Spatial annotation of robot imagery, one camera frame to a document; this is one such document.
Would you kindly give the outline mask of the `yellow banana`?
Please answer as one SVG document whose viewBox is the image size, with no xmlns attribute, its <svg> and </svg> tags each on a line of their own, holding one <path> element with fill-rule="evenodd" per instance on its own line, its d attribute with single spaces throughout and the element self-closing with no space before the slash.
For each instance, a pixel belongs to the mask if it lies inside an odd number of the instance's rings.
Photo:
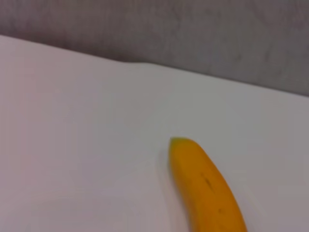
<svg viewBox="0 0 309 232">
<path fill-rule="evenodd" d="M 189 218 L 190 232 L 248 232 L 231 189 L 198 143 L 171 138 L 169 166 Z"/>
</svg>

